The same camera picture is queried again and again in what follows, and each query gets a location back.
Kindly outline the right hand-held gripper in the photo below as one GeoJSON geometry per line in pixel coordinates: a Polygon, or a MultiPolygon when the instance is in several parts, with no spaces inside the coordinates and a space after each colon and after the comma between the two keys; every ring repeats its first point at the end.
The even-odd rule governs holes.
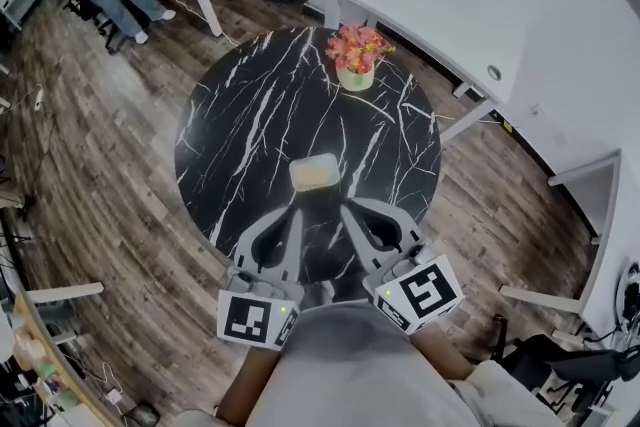
{"type": "Polygon", "coordinates": [[[373,306],[402,332],[415,333],[462,301],[449,259],[419,244],[422,232],[408,212],[380,200],[352,198],[340,214],[363,268],[371,272],[363,285],[373,306]]]}

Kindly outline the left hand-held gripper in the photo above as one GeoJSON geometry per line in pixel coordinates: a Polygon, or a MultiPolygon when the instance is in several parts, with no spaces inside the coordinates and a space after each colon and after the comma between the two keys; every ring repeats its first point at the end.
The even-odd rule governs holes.
{"type": "Polygon", "coordinates": [[[233,256],[236,266],[228,269],[227,288],[218,295],[219,338],[264,349],[283,348],[305,294],[296,283],[302,241],[303,214],[291,207],[265,214],[242,233],[233,256]]]}

